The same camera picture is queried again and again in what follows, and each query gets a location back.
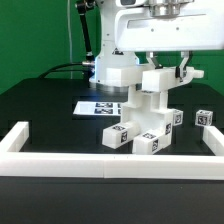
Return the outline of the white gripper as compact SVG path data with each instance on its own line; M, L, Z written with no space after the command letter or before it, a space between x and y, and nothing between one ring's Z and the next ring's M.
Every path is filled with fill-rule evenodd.
M146 58L155 69L162 69L156 51L182 51L175 68L180 81L186 76L191 51L224 49L224 0L193 0L173 4L177 12L154 16L155 4L137 1L123 6L115 16L115 45L120 51L147 51Z

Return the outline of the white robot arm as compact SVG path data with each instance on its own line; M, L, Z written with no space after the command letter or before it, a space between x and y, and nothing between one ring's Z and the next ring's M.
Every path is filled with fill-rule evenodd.
M224 49L224 0L94 0L101 50L93 83L117 86L111 68L139 63L137 52Z

